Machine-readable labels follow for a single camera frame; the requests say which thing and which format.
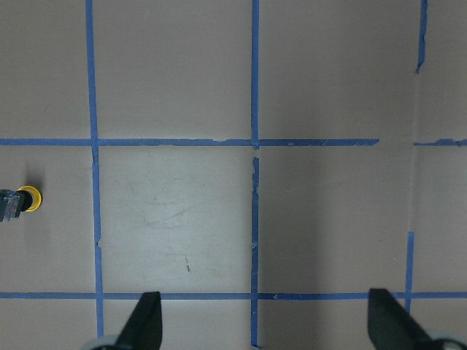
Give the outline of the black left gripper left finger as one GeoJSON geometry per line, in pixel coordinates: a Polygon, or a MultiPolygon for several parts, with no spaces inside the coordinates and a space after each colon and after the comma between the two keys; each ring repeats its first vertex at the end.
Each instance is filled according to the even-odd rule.
{"type": "Polygon", "coordinates": [[[162,343],[160,292],[145,292],[117,337],[117,349],[159,350],[162,343]]]}

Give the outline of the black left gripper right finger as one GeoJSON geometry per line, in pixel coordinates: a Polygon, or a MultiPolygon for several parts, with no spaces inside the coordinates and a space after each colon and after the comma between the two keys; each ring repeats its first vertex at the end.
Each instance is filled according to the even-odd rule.
{"type": "Polygon", "coordinates": [[[368,292],[368,336],[375,349],[437,349],[426,331],[386,290],[368,292]]]}

